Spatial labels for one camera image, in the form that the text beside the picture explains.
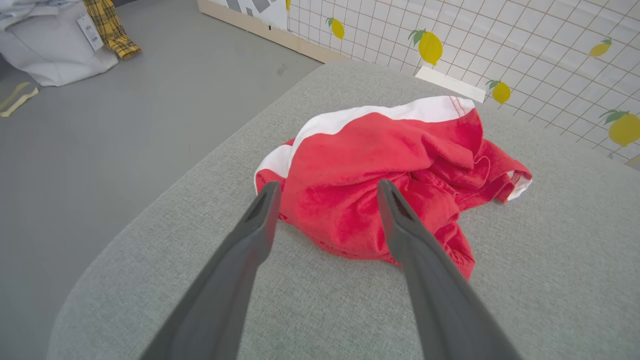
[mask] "plaid fabric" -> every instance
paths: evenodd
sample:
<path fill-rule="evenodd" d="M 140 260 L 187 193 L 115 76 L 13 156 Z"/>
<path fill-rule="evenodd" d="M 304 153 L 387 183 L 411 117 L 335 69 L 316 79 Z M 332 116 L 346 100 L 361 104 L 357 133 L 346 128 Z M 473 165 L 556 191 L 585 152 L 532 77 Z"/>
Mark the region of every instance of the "plaid fabric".
<path fill-rule="evenodd" d="M 102 41 L 118 56 L 127 60 L 142 51 L 124 32 L 111 0 L 84 0 Z"/>

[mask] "white stripe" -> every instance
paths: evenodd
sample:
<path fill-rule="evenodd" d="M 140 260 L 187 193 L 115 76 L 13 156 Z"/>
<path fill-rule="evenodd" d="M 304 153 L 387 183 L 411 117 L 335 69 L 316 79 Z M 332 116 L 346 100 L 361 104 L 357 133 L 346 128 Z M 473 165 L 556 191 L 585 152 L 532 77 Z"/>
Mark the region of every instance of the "white stripe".
<path fill-rule="evenodd" d="M 286 178 L 289 175 L 291 161 L 300 147 L 302 141 L 316 134 L 337 134 L 343 127 L 351 121 L 359 119 L 366 114 L 380 113 L 391 120 L 419 120 L 423 122 L 445 122 L 459 119 L 475 108 L 473 100 L 462 99 L 454 96 L 434 96 L 425 97 L 405 105 L 386 108 L 383 106 L 362 106 L 324 113 L 311 118 L 298 132 L 293 146 L 281 145 L 267 155 L 256 174 L 260 170 L 269 169 L 276 174 Z"/>
<path fill-rule="evenodd" d="M 258 170 L 256 170 L 253 175 L 255 193 L 258 193 L 258 184 L 255 182 L 255 177 L 258 175 L 258 171 L 268 169 L 284 178 L 289 175 L 289 156 L 292 156 L 292 150 L 293 146 L 291 145 L 280 145 L 262 160 L 258 166 Z"/>

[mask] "grid wall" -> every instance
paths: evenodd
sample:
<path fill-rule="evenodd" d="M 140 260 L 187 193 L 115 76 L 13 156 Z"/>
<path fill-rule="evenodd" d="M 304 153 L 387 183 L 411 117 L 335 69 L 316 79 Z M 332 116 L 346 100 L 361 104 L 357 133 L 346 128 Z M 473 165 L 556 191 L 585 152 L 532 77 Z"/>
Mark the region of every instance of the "grid wall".
<path fill-rule="evenodd" d="M 327 18 L 344 27 L 339 39 Z M 488 90 L 511 90 L 486 104 L 609 158 L 627 162 L 640 141 L 609 138 L 609 110 L 640 114 L 638 0 L 291 0 L 289 32 L 348 58 L 414 75 L 422 66 Z M 433 32 L 442 42 L 434 67 L 408 38 Z M 590 50 L 611 37 L 600 56 Z"/>

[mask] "gray upholstered surface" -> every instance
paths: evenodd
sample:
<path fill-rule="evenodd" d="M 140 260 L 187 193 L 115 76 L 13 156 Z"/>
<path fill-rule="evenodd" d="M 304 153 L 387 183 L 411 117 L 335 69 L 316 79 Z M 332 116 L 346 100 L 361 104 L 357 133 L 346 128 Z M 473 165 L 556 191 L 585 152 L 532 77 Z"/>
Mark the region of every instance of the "gray upholstered surface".
<path fill-rule="evenodd" d="M 218 147 L 118 235 L 56 321 L 50 360 L 136 359 L 253 199 L 260 160 L 310 117 L 448 94 L 376 65 L 325 65 Z M 531 187 L 462 214 L 471 284 L 528 359 L 640 357 L 640 173 L 478 106 Z M 400 270 L 321 252 L 280 223 L 241 359 L 417 359 Z"/>

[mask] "yellow lemon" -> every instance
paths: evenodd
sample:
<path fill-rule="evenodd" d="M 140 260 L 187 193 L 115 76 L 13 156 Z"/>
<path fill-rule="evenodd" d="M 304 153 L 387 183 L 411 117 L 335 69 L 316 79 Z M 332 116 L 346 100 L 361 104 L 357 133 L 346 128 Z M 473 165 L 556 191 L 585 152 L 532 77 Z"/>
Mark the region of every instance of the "yellow lemon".
<path fill-rule="evenodd" d="M 424 30 L 413 30 L 411 34 L 409 34 L 409 39 L 413 37 L 413 46 L 415 44 L 418 45 L 418 52 L 420 52 L 420 56 L 422 59 L 433 66 L 436 66 L 436 63 L 442 56 L 442 43 L 440 39 L 432 32 Z"/>
<path fill-rule="evenodd" d="M 335 37 L 339 38 L 340 40 L 344 38 L 344 26 L 342 26 L 342 24 L 338 20 L 330 17 L 326 20 L 326 23 L 331 26 L 331 31 L 333 32 Z"/>
<path fill-rule="evenodd" d="M 605 37 L 602 44 L 598 44 L 591 48 L 589 56 L 600 56 L 606 53 L 611 47 L 611 37 Z"/>
<path fill-rule="evenodd" d="M 640 138 L 640 119 L 628 111 L 609 110 L 600 117 L 607 116 L 605 124 L 614 122 L 609 128 L 609 138 L 625 147 Z"/>
<path fill-rule="evenodd" d="M 488 83 L 491 83 L 491 85 L 489 85 L 489 90 L 493 89 L 493 98 L 497 102 L 504 104 L 509 100 L 511 97 L 511 89 L 509 89 L 507 84 L 499 80 L 489 80 L 487 81 L 487 84 Z"/>

